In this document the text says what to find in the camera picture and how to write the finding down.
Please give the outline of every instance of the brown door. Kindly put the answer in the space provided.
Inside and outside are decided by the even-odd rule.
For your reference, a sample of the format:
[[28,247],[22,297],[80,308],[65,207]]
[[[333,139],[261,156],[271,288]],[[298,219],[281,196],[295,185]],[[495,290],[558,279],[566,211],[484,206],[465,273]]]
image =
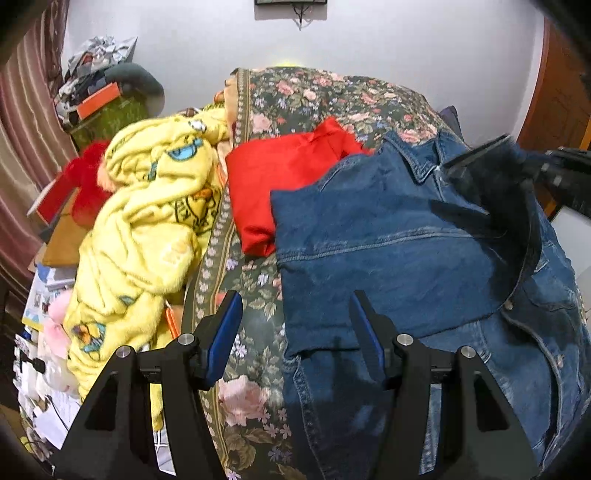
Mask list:
[[538,82],[518,138],[527,150],[579,148],[591,116],[580,74],[584,64],[548,19]]

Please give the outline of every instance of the jacket pocket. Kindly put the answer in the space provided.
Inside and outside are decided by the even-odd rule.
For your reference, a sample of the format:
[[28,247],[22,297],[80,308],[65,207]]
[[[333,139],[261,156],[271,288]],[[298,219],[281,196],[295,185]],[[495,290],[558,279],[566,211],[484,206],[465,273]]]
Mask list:
[[533,275],[524,282],[529,300],[549,311],[577,308],[574,272],[564,252],[551,241],[542,246]]

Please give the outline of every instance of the pink plush toy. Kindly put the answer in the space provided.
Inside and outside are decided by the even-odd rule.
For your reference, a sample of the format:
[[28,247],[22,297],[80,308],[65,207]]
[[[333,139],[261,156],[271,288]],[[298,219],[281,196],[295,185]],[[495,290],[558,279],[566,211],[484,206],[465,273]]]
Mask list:
[[68,350],[70,349],[70,337],[66,334],[61,326],[66,316],[66,310],[70,304],[72,291],[66,290],[60,293],[54,301],[49,305],[47,314],[49,319],[43,324],[43,333],[45,334],[45,342],[56,356],[67,359]]

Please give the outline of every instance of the floral bedspread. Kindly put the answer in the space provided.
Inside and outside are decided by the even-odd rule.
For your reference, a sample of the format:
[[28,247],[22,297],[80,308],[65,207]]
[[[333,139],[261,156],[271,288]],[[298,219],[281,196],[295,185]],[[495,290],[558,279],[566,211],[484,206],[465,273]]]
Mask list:
[[[366,148],[396,129],[418,143],[447,128],[419,93],[380,80],[322,70],[281,67],[238,73],[236,143],[312,131],[328,116]],[[281,373],[285,349],[281,278],[275,255],[248,258],[232,219],[228,189],[206,255],[186,302],[183,331],[215,312],[228,290],[238,291],[244,313],[228,365],[202,404],[217,452],[232,480],[305,476],[293,464]]]

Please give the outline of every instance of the denim jacket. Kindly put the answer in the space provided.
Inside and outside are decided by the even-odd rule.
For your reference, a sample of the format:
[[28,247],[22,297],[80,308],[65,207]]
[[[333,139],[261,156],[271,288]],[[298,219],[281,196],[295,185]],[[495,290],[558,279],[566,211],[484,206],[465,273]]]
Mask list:
[[[532,190],[492,205],[525,212],[527,203],[527,228],[499,222],[492,197],[480,202],[478,189],[459,194],[456,187],[470,190],[470,172],[456,184],[446,171],[465,153],[446,131],[418,146],[389,132],[374,155],[352,155],[305,189],[272,192],[284,398],[309,480],[367,478],[391,405],[348,318],[354,290],[429,347],[472,345],[542,468],[587,407],[591,343],[570,261]],[[491,161],[521,154],[510,142],[486,153]],[[432,386],[422,472],[436,460],[440,392]]]

